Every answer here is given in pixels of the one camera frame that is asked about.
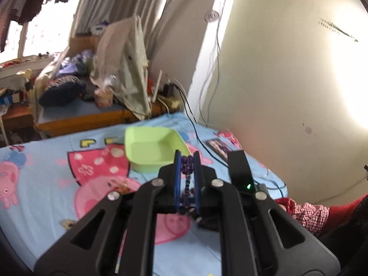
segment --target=light green tray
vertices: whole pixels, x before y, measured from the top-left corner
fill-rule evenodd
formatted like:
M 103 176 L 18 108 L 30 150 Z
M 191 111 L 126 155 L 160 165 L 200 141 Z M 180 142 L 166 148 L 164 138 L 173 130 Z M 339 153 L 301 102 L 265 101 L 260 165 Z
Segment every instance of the light green tray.
M 126 129 L 126 157 L 137 172 L 158 172 L 161 166 L 172 164 L 177 149 L 182 155 L 190 155 L 183 138 L 173 129 L 145 126 Z

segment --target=dark blue cushion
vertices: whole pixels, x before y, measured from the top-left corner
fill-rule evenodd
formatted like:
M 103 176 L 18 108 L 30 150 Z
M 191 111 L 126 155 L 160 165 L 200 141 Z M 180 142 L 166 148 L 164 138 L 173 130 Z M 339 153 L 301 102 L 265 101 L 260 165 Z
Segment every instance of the dark blue cushion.
M 39 103 L 43 107 L 65 106 L 85 90 L 85 83 L 75 76 L 63 76 L 50 82 Z

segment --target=clutter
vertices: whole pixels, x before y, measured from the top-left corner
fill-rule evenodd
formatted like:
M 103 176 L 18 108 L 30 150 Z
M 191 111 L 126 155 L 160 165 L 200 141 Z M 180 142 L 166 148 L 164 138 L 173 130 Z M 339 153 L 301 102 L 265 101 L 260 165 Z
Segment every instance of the clutter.
M 11 98 L 13 100 L 13 104 L 19 103 L 21 101 L 20 93 L 15 92 L 11 95 Z
M 26 83 L 28 83 L 32 77 L 32 70 L 27 68 L 25 71 L 18 71 L 17 75 L 22 76 Z
M 113 92 L 110 88 L 95 90 L 95 104 L 98 108 L 111 107 L 113 104 Z
M 98 42 L 99 36 L 83 36 L 70 38 L 68 56 L 73 57 L 81 53 L 85 49 L 90 49 L 93 53 L 95 53 Z
M 88 63 L 92 63 L 93 51 L 85 49 L 80 54 L 72 58 L 66 58 L 60 65 L 60 70 L 56 73 L 56 78 L 65 75 L 83 77 L 88 73 Z
M 172 110 L 177 110 L 180 108 L 181 100 L 175 97 L 165 98 L 161 95 L 157 96 L 157 99 L 161 100 L 165 105 L 167 105 Z
M 157 93 L 159 92 L 161 77 L 162 77 L 162 71 L 160 71 L 160 75 L 159 75 L 159 78 L 157 80 L 156 87 L 155 87 L 155 92 L 153 93 L 153 96 L 152 96 L 152 102 L 153 103 L 156 101 Z
M 13 130 L 6 130 L 7 137 L 9 138 L 9 144 L 23 144 L 31 141 L 42 140 L 40 134 L 30 126 L 25 128 L 16 128 Z
M 9 105 L 0 105 L 0 117 L 6 114 L 8 112 Z
M 98 88 L 91 82 L 90 78 L 83 78 L 83 82 L 86 84 L 86 90 L 82 94 L 82 99 L 85 101 L 95 100 L 95 90 Z
M 92 82 L 109 86 L 117 100 L 143 120 L 150 116 L 145 72 L 148 60 L 139 16 L 108 25 L 93 58 Z
M 78 221 L 75 220 L 71 220 L 71 219 L 65 219 L 65 220 L 61 220 L 59 223 L 60 225 L 65 228 L 66 230 L 69 230 L 70 228 L 72 228 Z
M 5 62 L 4 64 L 2 64 L 0 66 L 0 68 L 5 68 L 5 67 L 13 66 L 15 64 L 20 64 L 20 63 L 22 63 L 22 61 L 19 58 L 17 58 L 17 59 L 13 59 L 11 61 Z
M 137 172 L 157 172 L 172 164 L 175 150 L 190 155 L 183 138 L 171 128 L 131 126 L 125 132 L 126 157 Z
M 43 107 L 65 106 L 83 93 L 85 84 L 76 76 L 62 76 L 52 80 L 39 100 Z
M 94 25 L 91 27 L 92 35 L 100 35 L 102 31 L 109 25 L 107 21 L 103 21 L 101 24 Z
M 10 93 L 8 93 L 8 90 L 5 90 L 5 92 L 0 97 L 0 105 L 11 105 L 13 103 L 13 97 Z
M 159 91 L 159 95 L 165 97 L 165 98 L 170 98 L 172 96 L 174 96 L 174 88 L 175 85 L 170 83 L 170 84 L 165 84 L 163 86 L 163 90 Z

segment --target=plastic bag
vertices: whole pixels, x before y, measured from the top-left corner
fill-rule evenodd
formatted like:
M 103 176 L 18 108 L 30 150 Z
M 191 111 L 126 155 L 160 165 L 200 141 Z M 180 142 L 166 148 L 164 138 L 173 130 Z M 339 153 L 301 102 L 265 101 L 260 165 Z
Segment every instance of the plastic bag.
M 130 17 L 104 29 L 93 58 L 92 82 L 110 88 L 135 116 L 150 116 L 145 70 L 148 67 L 141 19 Z

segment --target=blue bedsheet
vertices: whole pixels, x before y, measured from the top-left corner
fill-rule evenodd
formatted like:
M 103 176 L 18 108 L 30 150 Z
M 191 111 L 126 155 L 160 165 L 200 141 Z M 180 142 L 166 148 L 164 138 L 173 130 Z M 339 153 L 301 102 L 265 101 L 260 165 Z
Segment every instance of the blue bedsheet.
M 63 222 L 78 220 L 109 190 L 106 180 L 108 186 L 114 186 L 128 176 L 133 185 L 139 186 L 157 177 L 156 173 L 129 171 L 122 144 L 125 129 L 131 125 L 115 125 L 0 149 L 0 226 L 31 269 L 65 233 Z M 177 130 L 191 152 L 201 152 L 203 164 L 215 168 L 218 178 L 229 181 L 226 167 L 213 160 L 200 145 L 191 122 L 182 113 L 135 125 Z M 219 138 L 217 131 L 200 125 L 196 127 L 203 142 Z M 220 139 L 237 149 L 229 139 Z M 251 156 L 247 158 L 254 179 L 267 185 L 271 197 L 288 195 L 282 180 Z M 156 275 L 221 275 L 218 233 L 200 230 L 177 216 L 161 217 L 159 223 L 169 230 L 156 235 Z

